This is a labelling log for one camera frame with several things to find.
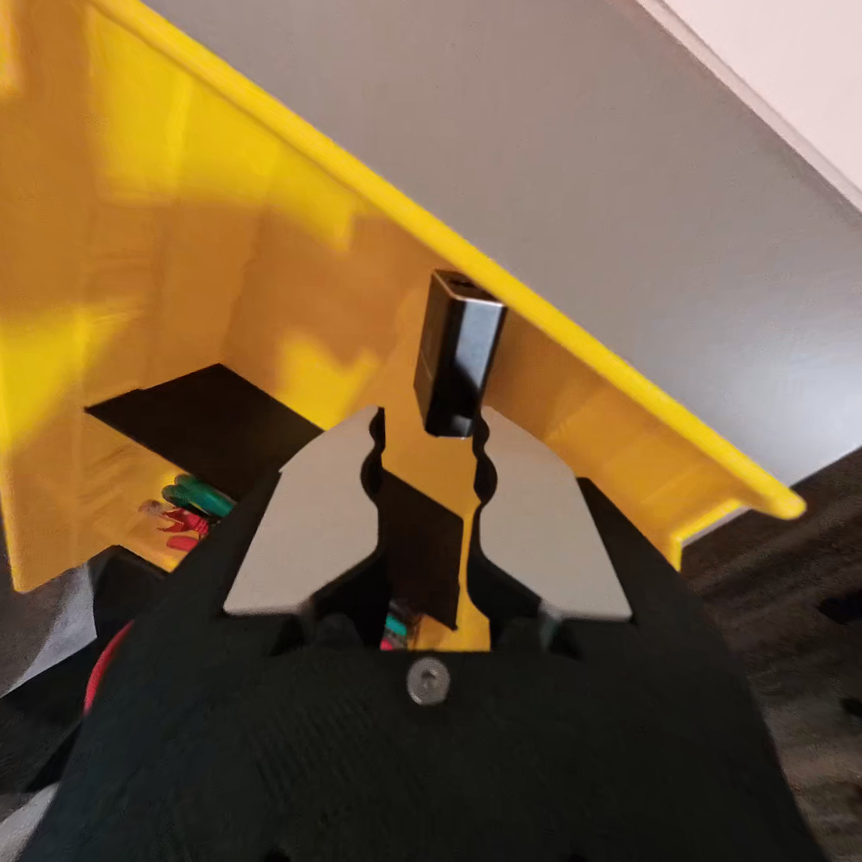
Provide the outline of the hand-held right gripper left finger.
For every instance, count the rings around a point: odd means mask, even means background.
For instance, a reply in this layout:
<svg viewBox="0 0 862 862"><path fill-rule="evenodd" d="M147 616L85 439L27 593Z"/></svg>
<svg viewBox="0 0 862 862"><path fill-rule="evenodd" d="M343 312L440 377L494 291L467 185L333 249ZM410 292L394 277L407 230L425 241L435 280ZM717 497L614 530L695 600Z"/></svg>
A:
<svg viewBox="0 0 862 862"><path fill-rule="evenodd" d="M360 409L309 442L279 479L223 604L231 616L297 613L381 543L385 412Z"/></svg>

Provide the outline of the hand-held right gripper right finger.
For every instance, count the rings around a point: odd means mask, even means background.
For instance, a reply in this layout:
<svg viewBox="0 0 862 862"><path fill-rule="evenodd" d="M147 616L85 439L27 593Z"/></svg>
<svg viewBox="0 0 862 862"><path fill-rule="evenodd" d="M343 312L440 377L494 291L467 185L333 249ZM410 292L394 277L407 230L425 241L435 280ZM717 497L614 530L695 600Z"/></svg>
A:
<svg viewBox="0 0 862 862"><path fill-rule="evenodd" d="M483 453L496 487L479 513L479 550L536 598L541 616L628 621L632 609L573 470L496 410Z"/></svg>

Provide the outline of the black network adapter box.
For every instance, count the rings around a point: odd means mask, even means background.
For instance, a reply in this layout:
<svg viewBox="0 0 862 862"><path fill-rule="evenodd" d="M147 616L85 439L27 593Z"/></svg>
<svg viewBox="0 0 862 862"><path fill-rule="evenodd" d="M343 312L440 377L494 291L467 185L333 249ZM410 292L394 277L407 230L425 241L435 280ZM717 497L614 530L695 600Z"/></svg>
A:
<svg viewBox="0 0 862 862"><path fill-rule="evenodd" d="M414 390L425 432L466 439L479 418L507 309L455 271L432 271Z"/></svg>

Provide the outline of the yellow plastic bin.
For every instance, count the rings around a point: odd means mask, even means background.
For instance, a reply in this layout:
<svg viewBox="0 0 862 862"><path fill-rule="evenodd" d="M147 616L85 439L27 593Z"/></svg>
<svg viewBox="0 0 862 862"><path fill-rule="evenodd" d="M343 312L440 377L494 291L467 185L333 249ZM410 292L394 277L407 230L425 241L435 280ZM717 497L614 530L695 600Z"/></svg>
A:
<svg viewBox="0 0 862 862"><path fill-rule="evenodd" d="M510 313L490 407L586 477L679 569L684 542L803 499L575 321L142 2L2 2L2 506L9 579L145 526L178 455L85 409L215 364L329 428L386 408L384 464L464 516L465 442L421 441L430 274Z"/></svg>

